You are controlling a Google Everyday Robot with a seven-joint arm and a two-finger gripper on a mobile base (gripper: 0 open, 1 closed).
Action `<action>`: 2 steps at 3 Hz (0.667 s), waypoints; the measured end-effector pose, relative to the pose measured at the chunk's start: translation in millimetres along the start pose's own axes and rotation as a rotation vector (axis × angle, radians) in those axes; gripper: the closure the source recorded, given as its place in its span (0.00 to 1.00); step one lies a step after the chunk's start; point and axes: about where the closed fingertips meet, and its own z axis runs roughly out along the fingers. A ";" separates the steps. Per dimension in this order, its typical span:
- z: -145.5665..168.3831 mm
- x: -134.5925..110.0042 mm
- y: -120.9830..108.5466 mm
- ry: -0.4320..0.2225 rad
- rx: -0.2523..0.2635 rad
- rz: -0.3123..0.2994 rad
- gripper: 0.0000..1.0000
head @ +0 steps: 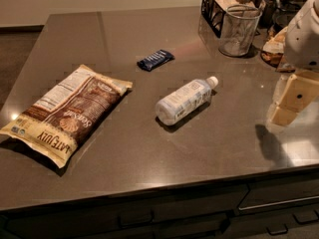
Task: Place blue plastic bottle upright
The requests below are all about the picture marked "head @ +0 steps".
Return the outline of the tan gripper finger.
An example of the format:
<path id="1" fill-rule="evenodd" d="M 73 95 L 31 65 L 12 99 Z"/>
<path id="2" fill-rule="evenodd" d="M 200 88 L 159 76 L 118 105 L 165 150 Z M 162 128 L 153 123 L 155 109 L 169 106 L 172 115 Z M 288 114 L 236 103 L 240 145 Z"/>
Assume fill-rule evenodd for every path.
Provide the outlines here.
<path id="1" fill-rule="evenodd" d="M 269 120 L 280 126 L 290 125 L 319 96 L 319 73 L 296 70 L 282 75 L 275 87 Z"/>

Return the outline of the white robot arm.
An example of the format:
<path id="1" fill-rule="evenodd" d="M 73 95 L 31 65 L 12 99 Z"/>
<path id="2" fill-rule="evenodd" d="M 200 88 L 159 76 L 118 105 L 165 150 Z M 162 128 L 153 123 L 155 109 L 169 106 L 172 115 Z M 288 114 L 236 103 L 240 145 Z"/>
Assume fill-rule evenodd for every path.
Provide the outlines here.
<path id="1" fill-rule="evenodd" d="M 319 96 L 319 0 L 307 0 L 288 24 L 284 58 L 296 70 L 278 80 L 267 115 L 280 126 L 291 124 Z"/>

